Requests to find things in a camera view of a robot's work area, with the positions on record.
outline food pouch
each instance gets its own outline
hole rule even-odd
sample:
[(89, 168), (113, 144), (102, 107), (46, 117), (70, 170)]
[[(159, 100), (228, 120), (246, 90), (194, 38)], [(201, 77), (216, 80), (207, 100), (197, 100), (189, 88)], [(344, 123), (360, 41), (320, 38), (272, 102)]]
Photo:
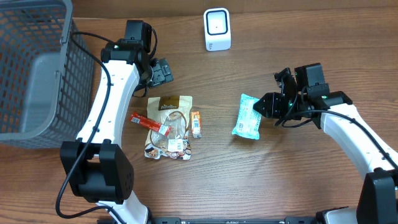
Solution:
[(232, 134), (249, 139), (260, 139), (259, 126), (261, 114), (253, 109), (253, 105), (257, 101), (259, 99), (242, 94), (238, 120), (236, 121), (235, 128), (232, 130)]
[(145, 144), (145, 156), (160, 159), (161, 156), (172, 159), (191, 158), (191, 146), (188, 141), (188, 126), (192, 96), (163, 96), (148, 99), (147, 117), (171, 126), (166, 137), (150, 130)]

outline wooden table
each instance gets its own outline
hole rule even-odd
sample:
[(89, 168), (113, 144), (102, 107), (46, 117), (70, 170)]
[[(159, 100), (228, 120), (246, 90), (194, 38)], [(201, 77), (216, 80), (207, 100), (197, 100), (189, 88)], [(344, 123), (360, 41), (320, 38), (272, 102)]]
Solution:
[[(279, 91), (272, 73), (321, 62), (331, 91), (344, 91), (362, 117), (398, 149), (398, 8), (289, 11), (231, 15), (232, 48), (207, 52), (202, 16), (145, 18), (157, 31), (157, 57), (167, 57), (174, 81), (149, 97), (193, 96), (203, 139), (192, 139), (192, 159), (144, 157), (147, 130), (124, 123), (123, 151), (135, 170), (134, 191), (155, 216), (284, 218), (355, 206), (363, 181), (337, 143), (313, 124), (273, 128), (263, 118), (261, 139), (231, 135), (242, 93)], [(125, 19), (76, 20), (81, 31), (117, 40)], [(85, 37), (99, 56), (105, 43)], [(100, 69), (96, 66), (94, 92)], [(133, 98), (127, 115), (146, 113)], [(104, 211), (76, 220), (55, 214), (65, 173), (58, 149), (1, 146), (0, 223), (94, 223)], [(93, 204), (72, 195), (64, 213)]]

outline dark gray plastic part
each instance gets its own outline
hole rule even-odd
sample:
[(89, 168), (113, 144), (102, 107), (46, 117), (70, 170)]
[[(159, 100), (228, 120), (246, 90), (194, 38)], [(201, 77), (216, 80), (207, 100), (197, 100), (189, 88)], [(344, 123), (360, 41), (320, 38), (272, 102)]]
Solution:
[(70, 41), (72, 13), (70, 0), (0, 1), (0, 143), (60, 147), (83, 126), (94, 65)]

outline orange snack bar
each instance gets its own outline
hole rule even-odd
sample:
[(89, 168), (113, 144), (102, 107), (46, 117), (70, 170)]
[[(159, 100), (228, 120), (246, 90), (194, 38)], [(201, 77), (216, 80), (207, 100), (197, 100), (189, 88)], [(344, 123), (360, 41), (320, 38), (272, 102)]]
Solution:
[(192, 136), (194, 138), (201, 138), (201, 118), (199, 111), (192, 111)]
[(160, 124), (159, 122), (154, 121), (153, 119), (149, 119), (145, 116), (139, 115), (136, 112), (132, 113), (130, 121), (140, 124), (141, 126), (149, 128), (151, 130), (154, 130), (160, 134), (163, 134), (164, 136), (168, 136), (172, 129), (171, 126)]

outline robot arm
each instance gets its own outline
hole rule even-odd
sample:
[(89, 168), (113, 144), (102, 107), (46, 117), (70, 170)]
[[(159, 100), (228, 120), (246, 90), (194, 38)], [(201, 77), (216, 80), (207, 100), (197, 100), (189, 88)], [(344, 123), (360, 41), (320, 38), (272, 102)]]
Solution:
[[(98, 126), (99, 131), (94, 135), (92, 143), (101, 144), (105, 139), (109, 139), (113, 144), (121, 147), (124, 120), (131, 96), (139, 84), (140, 76), (136, 65), (127, 64), (126, 61), (110, 60), (104, 65), (111, 75), (112, 87), (103, 119)], [(81, 138), (82, 142), (87, 142), (93, 131), (93, 126), (105, 99), (107, 83), (105, 71), (102, 69), (101, 81), (90, 114), (76, 137), (77, 139)]]
[(275, 126), (303, 117), (308, 120), (286, 128), (313, 121), (340, 145), (364, 179), (356, 210), (326, 210), (317, 213), (317, 221), (326, 224), (397, 223), (398, 154), (364, 122), (348, 96), (342, 91), (330, 93), (319, 63), (295, 68), (295, 76), (296, 81), (289, 68), (276, 73), (281, 93), (266, 93), (253, 109), (266, 118), (279, 119)]
[[(65, 141), (60, 149), (61, 161), (67, 173), (65, 182), (67, 184), (69, 180), (73, 194), (99, 205), (91, 211), (105, 208), (118, 223), (123, 224), (147, 224), (152, 220), (149, 209), (138, 201), (132, 191), (134, 170), (121, 150), (121, 133), (130, 99), (137, 90), (145, 88), (147, 91), (148, 87), (173, 81), (166, 59), (152, 58), (156, 44), (152, 53), (148, 54), (152, 30), (143, 21), (128, 21), (125, 38), (106, 44), (101, 51), (105, 69), (102, 68), (88, 119), (76, 141)], [(110, 77), (110, 90), (106, 72)], [(96, 127), (106, 99), (102, 119)], [(90, 162), (95, 156), (99, 157), (99, 162)], [(63, 189), (65, 188), (61, 188), (56, 202), (58, 215), (74, 218), (90, 212), (86, 210), (74, 215), (62, 214), (59, 203)]]
[[(354, 105), (343, 103), (331, 106), (329, 110), (355, 118), (372, 134), (381, 147), (390, 155), (391, 159), (398, 163), (398, 153), (391, 149), (365, 123)], [(350, 123), (350, 121), (332, 114), (323, 113), (321, 116), (321, 128), (340, 145), (363, 179), (367, 173), (374, 172), (376, 168), (394, 169), (365, 133), (357, 125)]]

